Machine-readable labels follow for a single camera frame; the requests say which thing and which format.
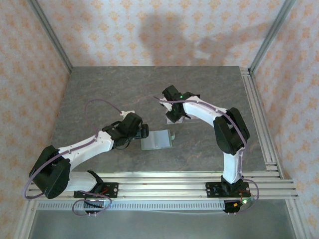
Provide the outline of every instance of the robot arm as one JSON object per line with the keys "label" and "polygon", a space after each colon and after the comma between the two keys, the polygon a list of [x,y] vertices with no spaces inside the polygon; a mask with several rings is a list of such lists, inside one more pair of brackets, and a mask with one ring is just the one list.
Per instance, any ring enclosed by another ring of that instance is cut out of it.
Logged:
{"label": "robot arm", "polygon": [[211,105],[190,92],[182,95],[174,86],[166,88],[163,95],[161,104],[168,109],[166,116],[172,122],[178,121],[182,116],[192,115],[214,127],[217,145],[224,154],[222,181],[229,185],[230,190],[232,185],[242,180],[241,152],[244,150],[244,142],[234,127],[229,127],[230,122],[224,115],[230,116],[247,141],[250,135],[239,111],[236,108],[227,110]]}
{"label": "robot arm", "polygon": [[56,149],[52,145],[46,147],[29,176],[45,162],[62,152],[61,155],[45,166],[33,179],[42,193],[49,199],[55,198],[64,191],[86,191],[100,193],[103,181],[93,171],[72,172],[84,161],[114,148],[125,145],[134,139],[146,138],[149,127],[143,124],[142,118],[134,112],[122,112],[122,121],[104,127],[96,135],[79,143]]}

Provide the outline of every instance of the vent grille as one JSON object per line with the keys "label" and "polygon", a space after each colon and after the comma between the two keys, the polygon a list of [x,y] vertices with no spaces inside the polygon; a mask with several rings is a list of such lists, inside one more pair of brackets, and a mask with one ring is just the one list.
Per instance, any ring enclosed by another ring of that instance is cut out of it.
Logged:
{"label": "vent grille", "polygon": [[[70,211],[74,202],[70,201],[40,201],[37,210],[47,211]],[[84,203],[75,205],[76,210],[90,209],[100,210]],[[225,209],[224,201],[209,200],[204,202],[198,201],[114,201],[108,208],[111,211],[179,211],[179,210],[223,210]]]}

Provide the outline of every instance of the wall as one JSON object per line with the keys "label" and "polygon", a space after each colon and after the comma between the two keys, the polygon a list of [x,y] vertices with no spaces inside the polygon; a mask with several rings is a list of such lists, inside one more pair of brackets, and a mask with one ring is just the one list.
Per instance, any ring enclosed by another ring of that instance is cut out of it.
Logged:
{"label": "wall", "polygon": [[256,81],[285,174],[295,179],[311,231],[319,238],[319,5],[295,3]]}
{"label": "wall", "polygon": [[284,0],[39,0],[74,66],[249,67]]}
{"label": "wall", "polygon": [[0,1],[0,25],[0,238],[10,239],[69,75],[26,0]]}

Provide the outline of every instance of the black mounting plate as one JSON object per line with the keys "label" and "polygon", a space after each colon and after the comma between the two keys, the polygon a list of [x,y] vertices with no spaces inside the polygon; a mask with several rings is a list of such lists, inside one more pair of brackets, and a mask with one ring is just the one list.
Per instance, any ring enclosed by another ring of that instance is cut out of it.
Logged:
{"label": "black mounting plate", "polygon": [[208,198],[249,198],[250,193],[246,191],[250,191],[248,182],[242,182],[236,190],[233,192],[225,192],[222,189],[221,182],[207,182],[205,184],[206,193]]}
{"label": "black mounting plate", "polygon": [[[117,198],[119,193],[119,183],[103,183],[102,191],[98,193],[108,196],[109,198]],[[95,196],[84,194],[79,191],[75,191],[73,197],[74,198],[96,198]]]}

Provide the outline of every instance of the gray stone tabletop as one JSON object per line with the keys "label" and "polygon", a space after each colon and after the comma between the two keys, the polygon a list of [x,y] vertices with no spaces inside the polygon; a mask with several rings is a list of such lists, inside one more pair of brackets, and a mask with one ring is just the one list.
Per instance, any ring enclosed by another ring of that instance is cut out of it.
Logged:
{"label": "gray stone tabletop", "polygon": [[[94,134],[84,119],[84,106],[96,98],[114,103],[122,111],[135,111],[150,130],[169,129],[175,134],[172,148],[142,151],[133,141],[125,150],[112,150],[80,164],[75,171],[222,171],[223,153],[214,130],[207,123],[167,124],[165,108],[153,99],[170,86],[182,93],[222,108],[236,107],[250,131],[243,171],[265,170],[263,154],[250,111],[239,67],[75,67],[56,122],[52,145],[68,146]],[[89,119],[99,129],[121,120],[119,113],[103,102],[91,103]]]}

